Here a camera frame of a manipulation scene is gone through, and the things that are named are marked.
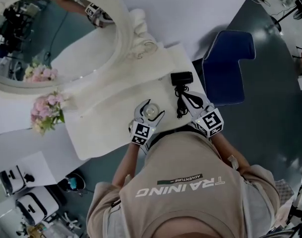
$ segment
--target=beige t-shirt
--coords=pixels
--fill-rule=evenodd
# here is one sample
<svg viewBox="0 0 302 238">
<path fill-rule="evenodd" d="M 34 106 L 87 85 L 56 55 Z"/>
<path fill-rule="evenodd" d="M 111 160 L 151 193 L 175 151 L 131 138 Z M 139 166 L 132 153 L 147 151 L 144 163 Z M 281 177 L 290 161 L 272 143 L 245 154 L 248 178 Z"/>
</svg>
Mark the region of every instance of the beige t-shirt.
<svg viewBox="0 0 302 238">
<path fill-rule="evenodd" d="M 276 212 L 279 195 L 272 174 L 252 166 L 242 176 L 263 187 Z M 223 238 L 244 238 L 241 179 L 199 134 L 165 136 L 151 148 L 142 171 L 121 190 L 107 183 L 96 186 L 88 234 L 102 237 L 104 210 L 120 198 L 132 238 L 150 238 L 162 223 L 176 217 L 196 218 Z"/>
</svg>

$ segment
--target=vanity mirror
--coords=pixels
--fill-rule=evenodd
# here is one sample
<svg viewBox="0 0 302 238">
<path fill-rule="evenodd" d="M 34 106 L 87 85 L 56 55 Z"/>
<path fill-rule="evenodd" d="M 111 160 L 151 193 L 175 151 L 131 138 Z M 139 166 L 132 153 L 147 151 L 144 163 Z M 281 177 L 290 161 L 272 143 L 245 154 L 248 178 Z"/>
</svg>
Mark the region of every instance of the vanity mirror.
<svg viewBox="0 0 302 238">
<path fill-rule="evenodd" d="M 132 37 L 121 0 L 0 0 L 0 89 L 75 82 L 124 58 Z"/>
</svg>

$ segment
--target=blue chair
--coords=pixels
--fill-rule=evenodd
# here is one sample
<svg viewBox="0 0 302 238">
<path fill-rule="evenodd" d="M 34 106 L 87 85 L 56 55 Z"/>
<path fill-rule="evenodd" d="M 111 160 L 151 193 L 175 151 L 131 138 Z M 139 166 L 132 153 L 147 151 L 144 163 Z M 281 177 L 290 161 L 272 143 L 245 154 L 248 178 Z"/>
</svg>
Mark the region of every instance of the blue chair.
<svg viewBox="0 0 302 238">
<path fill-rule="evenodd" d="M 202 60 L 205 91 L 215 106 L 244 101 L 241 59 L 255 59 L 252 35 L 231 30 L 219 32 Z"/>
</svg>

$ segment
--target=artificial flower bouquet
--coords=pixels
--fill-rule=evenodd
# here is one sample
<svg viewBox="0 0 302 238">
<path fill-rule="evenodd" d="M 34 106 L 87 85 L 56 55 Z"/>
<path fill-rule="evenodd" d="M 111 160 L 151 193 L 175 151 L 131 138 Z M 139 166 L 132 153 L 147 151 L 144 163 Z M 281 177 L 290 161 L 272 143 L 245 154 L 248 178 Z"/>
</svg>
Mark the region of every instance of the artificial flower bouquet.
<svg viewBox="0 0 302 238">
<path fill-rule="evenodd" d="M 23 82 L 36 83 L 44 81 L 53 81 L 57 78 L 57 69 L 41 64 L 38 60 L 33 59 L 32 63 L 26 68 Z"/>
<path fill-rule="evenodd" d="M 47 130 L 55 130 L 59 121 L 65 122 L 61 109 L 64 101 L 63 95 L 57 91 L 37 98 L 31 110 L 33 129 L 44 135 Z"/>
</svg>

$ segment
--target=green leaf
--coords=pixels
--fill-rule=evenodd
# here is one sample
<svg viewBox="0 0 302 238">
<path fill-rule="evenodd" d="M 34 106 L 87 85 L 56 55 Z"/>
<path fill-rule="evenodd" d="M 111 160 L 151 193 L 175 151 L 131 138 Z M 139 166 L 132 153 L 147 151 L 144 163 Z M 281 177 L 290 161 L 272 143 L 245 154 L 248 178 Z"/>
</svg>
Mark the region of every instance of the green leaf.
<svg viewBox="0 0 302 238">
<path fill-rule="evenodd" d="M 60 110 L 60 120 L 65 123 L 65 117 L 63 116 L 62 110 Z"/>
</svg>

